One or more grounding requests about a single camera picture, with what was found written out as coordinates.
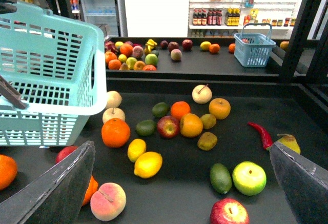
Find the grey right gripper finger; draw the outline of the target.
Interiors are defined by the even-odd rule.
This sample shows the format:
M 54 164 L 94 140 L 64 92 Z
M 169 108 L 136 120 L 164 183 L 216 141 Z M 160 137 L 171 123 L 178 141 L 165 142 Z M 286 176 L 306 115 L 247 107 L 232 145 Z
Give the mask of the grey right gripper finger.
M 19 109 L 26 109 L 27 104 L 22 102 L 21 94 L 12 87 L 2 76 L 1 76 L 1 95 L 4 96 L 12 105 Z

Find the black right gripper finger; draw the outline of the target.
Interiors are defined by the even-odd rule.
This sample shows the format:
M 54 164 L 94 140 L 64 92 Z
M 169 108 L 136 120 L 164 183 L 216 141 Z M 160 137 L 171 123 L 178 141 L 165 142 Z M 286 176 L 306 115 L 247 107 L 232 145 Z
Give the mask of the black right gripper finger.
M 87 141 L 61 162 L 1 203 L 1 223 L 74 223 L 95 160 Z
M 327 223 L 327 170 L 280 142 L 270 150 L 278 184 L 298 223 Z

